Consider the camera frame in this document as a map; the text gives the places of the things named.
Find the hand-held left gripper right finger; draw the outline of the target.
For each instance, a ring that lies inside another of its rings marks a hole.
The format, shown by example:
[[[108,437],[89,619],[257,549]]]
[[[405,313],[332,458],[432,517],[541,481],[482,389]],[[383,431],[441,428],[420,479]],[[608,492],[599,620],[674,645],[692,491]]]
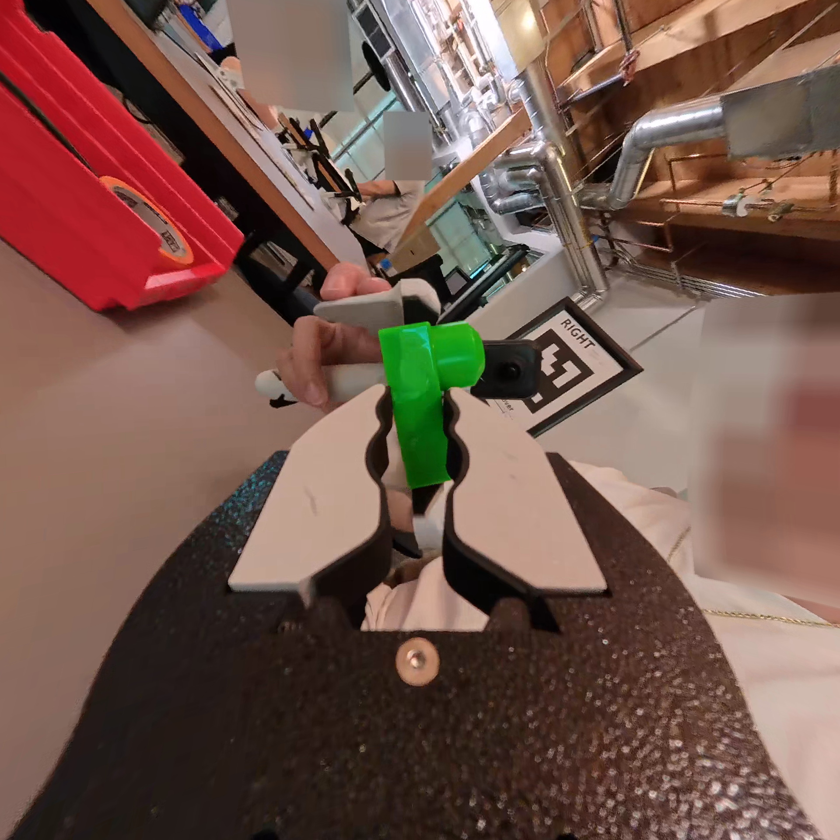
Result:
[[[487,616],[507,599],[549,617],[554,599],[608,595],[554,468],[561,459],[467,391],[447,392],[444,425],[448,585]]]

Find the wooden diagonal post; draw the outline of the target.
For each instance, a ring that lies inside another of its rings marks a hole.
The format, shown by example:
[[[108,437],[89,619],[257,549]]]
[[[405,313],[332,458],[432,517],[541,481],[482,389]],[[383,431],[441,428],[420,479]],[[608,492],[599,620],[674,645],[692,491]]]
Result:
[[[444,176],[430,192],[423,195],[416,211],[406,226],[402,238],[394,249],[404,247],[419,228],[425,228],[428,220],[436,215],[449,201],[484,170],[495,164],[505,152],[519,143],[531,130],[531,120],[523,108],[515,111],[493,134],[481,141],[467,158]]]

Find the framed marker sign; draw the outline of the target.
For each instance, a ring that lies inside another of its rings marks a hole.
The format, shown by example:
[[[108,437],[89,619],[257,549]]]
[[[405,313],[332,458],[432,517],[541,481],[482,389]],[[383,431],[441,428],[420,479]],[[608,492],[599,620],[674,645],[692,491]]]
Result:
[[[525,400],[488,400],[505,418],[538,437],[642,370],[580,306],[566,297],[508,335],[541,352],[538,390]]]

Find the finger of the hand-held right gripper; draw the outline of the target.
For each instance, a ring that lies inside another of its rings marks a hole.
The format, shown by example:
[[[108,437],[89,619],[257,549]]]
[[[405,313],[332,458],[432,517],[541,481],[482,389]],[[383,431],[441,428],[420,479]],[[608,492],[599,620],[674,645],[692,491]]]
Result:
[[[338,364],[323,369],[329,403],[346,403],[374,385],[387,385],[383,363]],[[263,371],[256,377],[257,393],[270,403],[297,403],[278,371]]]
[[[389,291],[320,302],[313,315],[357,328],[389,329],[415,323],[435,325],[441,311],[438,295],[429,283],[400,280]]]

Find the person's right hand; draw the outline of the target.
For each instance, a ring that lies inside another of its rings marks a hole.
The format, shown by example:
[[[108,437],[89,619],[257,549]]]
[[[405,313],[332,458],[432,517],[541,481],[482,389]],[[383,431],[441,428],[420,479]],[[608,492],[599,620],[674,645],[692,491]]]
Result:
[[[328,271],[320,295],[323,301],[339,301],[390,289],[387,280],[371,276],[358,266],[342,263]],[[379,363],[381,360],[378,339],[363,328],[307,316],[295,322],[291,344],[279,352],[276,370],[298,402],[329,413],[337,404],[329,399],[323,369],[337,364]]]

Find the orange tape roll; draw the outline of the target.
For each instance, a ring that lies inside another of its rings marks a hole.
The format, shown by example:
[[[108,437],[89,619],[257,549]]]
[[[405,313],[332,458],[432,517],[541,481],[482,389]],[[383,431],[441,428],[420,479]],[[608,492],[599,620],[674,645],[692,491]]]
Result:
[[[194,253],[183,232],[165,211],[134,186],[110,175],[100,175],[100,183],[152,230],[157,239],[156,258],[163,266],[186,269],[193,266]]]

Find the red plastic bin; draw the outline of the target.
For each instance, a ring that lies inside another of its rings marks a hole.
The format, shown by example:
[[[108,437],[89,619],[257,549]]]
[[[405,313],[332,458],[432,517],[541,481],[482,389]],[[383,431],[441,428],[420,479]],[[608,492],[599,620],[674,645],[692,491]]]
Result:
[[[2,2],[2,240],[96,312],[136,310],[212,285],[244,242],[236,225],[23,2]],[[185,235],[186,269],[99,181],[150,198]]]

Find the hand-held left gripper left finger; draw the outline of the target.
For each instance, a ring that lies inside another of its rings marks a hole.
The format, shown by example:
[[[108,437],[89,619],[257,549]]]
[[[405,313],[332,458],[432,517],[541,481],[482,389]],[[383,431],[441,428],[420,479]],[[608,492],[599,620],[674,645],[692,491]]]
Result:
[[[392,562],[382,483],[391,428],[390,391],[371,387],[299,438],[229,575],[232,592],[364,605]]]

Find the silver ventilation duct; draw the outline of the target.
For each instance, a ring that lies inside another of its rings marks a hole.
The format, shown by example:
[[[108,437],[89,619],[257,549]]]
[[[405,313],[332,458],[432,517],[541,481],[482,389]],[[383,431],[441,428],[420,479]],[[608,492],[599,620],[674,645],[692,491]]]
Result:
[[[536,189],[570,262],[575,286],[572,299],[580,309],[593,312],[605,301],[610,284],[575,194],[574,174],[581,156],[568,134],[544,60],[532,61],[512,87],[522,105],[517,115],[530,121],[530,137],[494,161],[497,184],[509,195],[488,205],[498,215],[514,214],[513,194],[523,192],[525,186]]]
[[[652,155],[667,146],[725,140],[728,158],[788,159],[839,146],[839,67],[684,101],[650,111],[627,133],[612,183],[582,207],[624,209],[636,197]]]

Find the person's white shirt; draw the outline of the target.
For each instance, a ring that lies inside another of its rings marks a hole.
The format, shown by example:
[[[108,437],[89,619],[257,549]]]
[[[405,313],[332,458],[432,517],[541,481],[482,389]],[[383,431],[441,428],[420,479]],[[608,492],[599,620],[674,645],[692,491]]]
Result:
[[[727,656],[772,761],[823,838],[839,838],[839,631],[771,592],[695,571],[690,507],[665,488],[635,485],[613,468],[570,462],[662,555],[692,594]],[[384,486],[392,524],[413,533],[404,468]],[[420,560],[400,561],[367,595],[365,631],[479,632],[488,617],[445,581],[431,532]]]

